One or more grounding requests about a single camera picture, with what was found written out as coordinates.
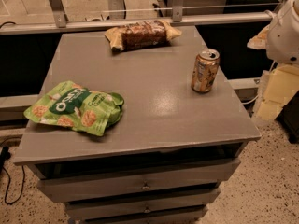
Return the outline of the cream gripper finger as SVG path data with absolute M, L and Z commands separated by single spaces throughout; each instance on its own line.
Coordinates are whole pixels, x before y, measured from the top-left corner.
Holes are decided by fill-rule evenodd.
M 266 49 L 268 31 L 269 26 L 266 25 L 256 36 L 249 40 L 247 47 L 250 49 Z
M 274 120 L 298 91 L 299 66 L 279 64 L 269 74 L 256 116 L 265 120 Z

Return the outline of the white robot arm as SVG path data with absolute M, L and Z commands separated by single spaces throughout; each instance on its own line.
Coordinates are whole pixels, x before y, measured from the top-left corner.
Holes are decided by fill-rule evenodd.
M 275 119 L 299 91 L 299 0 L 288 0 L 247 47 L 265 49 L 267 57 L 278 64 L 267 72 L 268 81 L 256 110 L 261 119 Z

